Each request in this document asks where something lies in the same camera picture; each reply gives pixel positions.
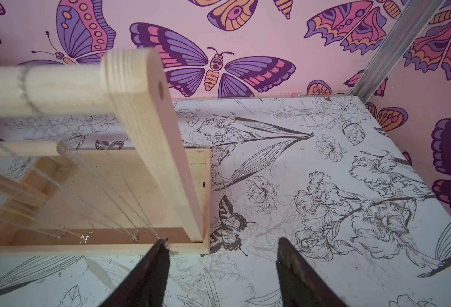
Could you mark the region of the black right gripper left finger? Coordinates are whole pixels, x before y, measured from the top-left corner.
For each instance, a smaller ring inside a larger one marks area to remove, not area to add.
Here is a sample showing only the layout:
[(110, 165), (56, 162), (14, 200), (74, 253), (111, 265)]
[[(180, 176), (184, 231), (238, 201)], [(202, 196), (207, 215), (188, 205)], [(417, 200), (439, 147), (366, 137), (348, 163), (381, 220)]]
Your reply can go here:
[(158, 240), (102, 307), (162, 307), (170, 269), (167, 241)]

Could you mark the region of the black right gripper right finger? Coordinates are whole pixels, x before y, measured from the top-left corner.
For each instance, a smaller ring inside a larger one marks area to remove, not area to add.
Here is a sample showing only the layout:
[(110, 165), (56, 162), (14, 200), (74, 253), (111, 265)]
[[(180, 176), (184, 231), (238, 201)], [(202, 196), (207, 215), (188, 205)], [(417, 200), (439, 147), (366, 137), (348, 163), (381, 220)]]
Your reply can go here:
[(285, 237), (279, 239), (276, 268), (284, 306), (347, 307)]

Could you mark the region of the wooden jewelry display stand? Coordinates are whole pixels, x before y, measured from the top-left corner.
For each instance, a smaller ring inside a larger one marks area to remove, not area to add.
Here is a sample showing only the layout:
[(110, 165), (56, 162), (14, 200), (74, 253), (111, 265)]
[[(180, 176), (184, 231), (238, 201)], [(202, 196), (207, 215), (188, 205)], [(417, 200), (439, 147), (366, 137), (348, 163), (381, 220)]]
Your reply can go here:
[[(78, 150), (50, 123), (63, 115), (115, 115), (131, 146)], [(184, 147), (156, 51), (0, 67), (0, 118), (50, 137), (0, 141), (0, 158), (32, 158), (20, 182), (0, 175), (0, 255), (137, 255), (160, 239), (210, 252), (211, 152)]]

